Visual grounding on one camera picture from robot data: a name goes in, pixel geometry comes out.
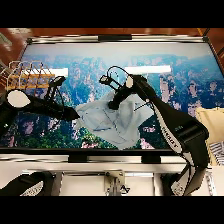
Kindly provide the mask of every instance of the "gray towel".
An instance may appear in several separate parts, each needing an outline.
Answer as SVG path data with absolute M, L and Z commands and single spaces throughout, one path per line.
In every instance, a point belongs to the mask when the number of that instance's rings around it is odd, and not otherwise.
M 118 110 L 111 110 L 107 104 L 113 97 L 114 91 L 111 91 L 100 100 L 78 105 L 76 111 L 80 118 L 75 129 L 85 127 L 120 150 L 135 146 L 140 139 L 138 127 L 154 112 L 147 105 L 134 111 L 145 104 L 136 94 L 125 99 Z

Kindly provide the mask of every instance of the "metal frame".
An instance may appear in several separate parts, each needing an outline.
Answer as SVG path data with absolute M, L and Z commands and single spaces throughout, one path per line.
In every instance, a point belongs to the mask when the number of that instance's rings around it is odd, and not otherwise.
M 206 37 L 189 37 L 187 35 L 177 35 L 177 36 L 163 36 L 163 35 L 122 35 L 130 37 L 131 40 L 112 40 L 110 42 L 175 42 L 175 43 L 208 43 L 217 63 L 223 73 L 223 68 L 217 57 L 217 54 L 209 41 L 209 38 Z M 20 54 L 19 59 L 22 58 L 25 50 L 28 45 L 31 44 L 56 44 L 56 43 L 100 43 L 98 41 L 98 35 L 67 35 L 64 37 L 32 37 L 28 38 L 27 44 L 25 45 L 23 51 Z M 150 149 L 150 150 L 107 150 L 107 149 L 94 149 L 94 150 L 83 150 L 83 149 L 26 149 L 26 148 L 8 148 L 0 147 L 2 154 L 27 154 L 27 155 L 86 155 L 86 156 L 176 156 L 176 154 L 171 149 Z

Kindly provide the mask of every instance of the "beige cloth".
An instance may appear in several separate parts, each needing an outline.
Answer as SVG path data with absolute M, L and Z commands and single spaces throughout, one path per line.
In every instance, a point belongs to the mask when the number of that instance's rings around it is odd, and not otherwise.
M 206 145 L 210 156 L 210 163 L 212 166 L 217 166 L 218 163 L 209 145 L 224 141 L 224 108 L 204 109 L 198 107 L 196 109 L 196 118 L 209 131 L 209 138 L 206 140 Z

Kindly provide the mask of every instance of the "glass surface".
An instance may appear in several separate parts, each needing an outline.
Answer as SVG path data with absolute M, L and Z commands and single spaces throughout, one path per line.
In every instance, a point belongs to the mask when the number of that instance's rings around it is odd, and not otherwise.
M 68 68 L 68 78 L 60 88 L 67 106 L 98 100 L 111 91 L 99 83 L 110 66 L 170 65 L 169 74 L 144 75 L 164 102 L 191 116 L 195 116 L 196 107 L 224 107 L 223 75 L 207 43 L 34 44 L 27 47 L 22 60 L 40 60 L 49 68 Z M 112 77 L 123 84 L 126 74 L 115 70 Z M 42 89 L 37 91 L 41 98 L 45 93 Z M 55 122 L 46 116 L 21 112 L 0 146 L 116 149 L 85 128 L 74 130 L 75 122 L 61 121 L 48 131 Z M 139 131 L 141 137 L 131 149 L 169 148 L 155 115 Z

